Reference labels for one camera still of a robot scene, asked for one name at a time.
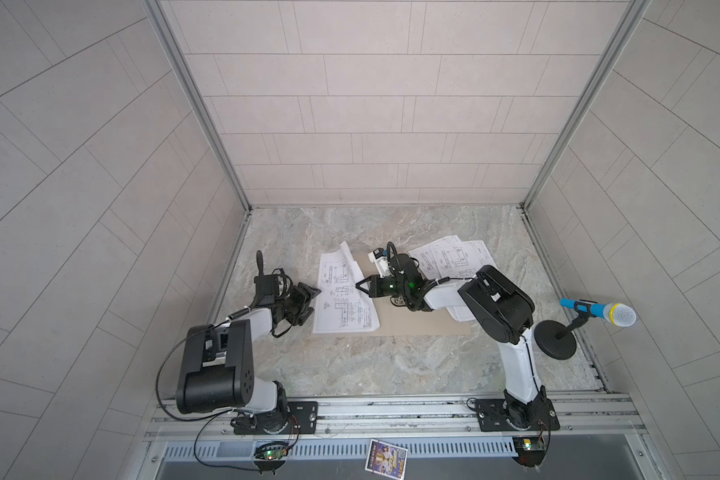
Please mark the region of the printed drawing sheet top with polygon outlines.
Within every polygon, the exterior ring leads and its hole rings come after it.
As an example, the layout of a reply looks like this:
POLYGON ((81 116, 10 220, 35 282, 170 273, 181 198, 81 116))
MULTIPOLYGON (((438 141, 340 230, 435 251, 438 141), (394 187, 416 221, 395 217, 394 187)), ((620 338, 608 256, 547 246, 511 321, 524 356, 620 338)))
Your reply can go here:
POLYGON ((370 333, 380 327, 370 297, 357 289, 364 276, 346 242, 338 250, 320 256, 318 288, 314 305, 314 334, 370 333))

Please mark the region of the beige cardboard folder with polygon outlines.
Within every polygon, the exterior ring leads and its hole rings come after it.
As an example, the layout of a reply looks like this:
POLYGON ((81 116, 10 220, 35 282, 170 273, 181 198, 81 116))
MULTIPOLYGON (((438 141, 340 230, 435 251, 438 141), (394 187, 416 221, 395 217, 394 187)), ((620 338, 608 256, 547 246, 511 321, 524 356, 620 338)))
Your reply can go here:
POLYGON ((372 332, 353 333, 353 336, 464 336, 471 333, 472 322, 457 322, 445 309, 411 312, 405 306, 394 306, 390 297, 372 301, 380 326, 372 332))

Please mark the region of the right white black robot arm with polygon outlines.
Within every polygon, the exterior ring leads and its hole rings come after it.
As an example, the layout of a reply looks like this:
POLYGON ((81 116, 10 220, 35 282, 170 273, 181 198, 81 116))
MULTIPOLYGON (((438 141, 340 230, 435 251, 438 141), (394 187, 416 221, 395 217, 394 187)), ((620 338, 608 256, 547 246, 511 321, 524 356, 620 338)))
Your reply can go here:
POLYGON ((411 312, 466 308, 499 347, 505 374, 504 400, 491 404, 475 399, 468 407, 494 422, 496 429, 560 428, 533 355, 535 304, 496 267, 486 264, 474 274, 429 279, 414 257, 397 251, 394 243, 370 254, 378 272, 355 284, 368 298, 388 297, 411 312))

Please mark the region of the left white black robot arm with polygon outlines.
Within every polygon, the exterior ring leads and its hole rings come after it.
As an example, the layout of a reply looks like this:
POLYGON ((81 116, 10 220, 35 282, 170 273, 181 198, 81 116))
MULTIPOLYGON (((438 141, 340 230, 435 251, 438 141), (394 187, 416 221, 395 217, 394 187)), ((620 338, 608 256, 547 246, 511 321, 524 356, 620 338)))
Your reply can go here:
POLYGON ((169 418, 193 422, 230 413, 237 434, 278 435, 289 429, 301 430, 303 414, 291 405, 285 387, 255 375, 254 343, 266 335, 280 338, 304 325, 314 313, 312 302, 321 290, 293 282, 282 268, 267 272, 262 251, 256 252, 256 264, 251 304, 218 324, 190 328, 172 348, 183 350, 175 411, 166 406, 160 393, 161 376, 156 376, 156 400, 169 418))

